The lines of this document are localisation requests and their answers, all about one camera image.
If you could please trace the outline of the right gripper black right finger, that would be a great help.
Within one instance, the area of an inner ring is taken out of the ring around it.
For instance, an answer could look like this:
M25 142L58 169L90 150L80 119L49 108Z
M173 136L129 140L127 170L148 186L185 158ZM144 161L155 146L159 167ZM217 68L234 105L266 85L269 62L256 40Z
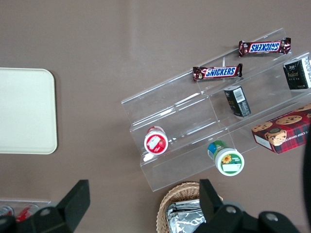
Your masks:
M200 224L196 233L251 233L244 226L245 214L232 204L223 204L208 179L200 180L199 201L205 223Z

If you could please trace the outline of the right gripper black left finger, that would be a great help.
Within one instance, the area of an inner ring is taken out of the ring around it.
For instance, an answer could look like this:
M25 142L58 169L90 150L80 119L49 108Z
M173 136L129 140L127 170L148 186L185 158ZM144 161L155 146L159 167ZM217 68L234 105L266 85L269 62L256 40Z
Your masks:
M38 210L17 223L18 233L72 233L90 206L89 181L79 180L56 206Z

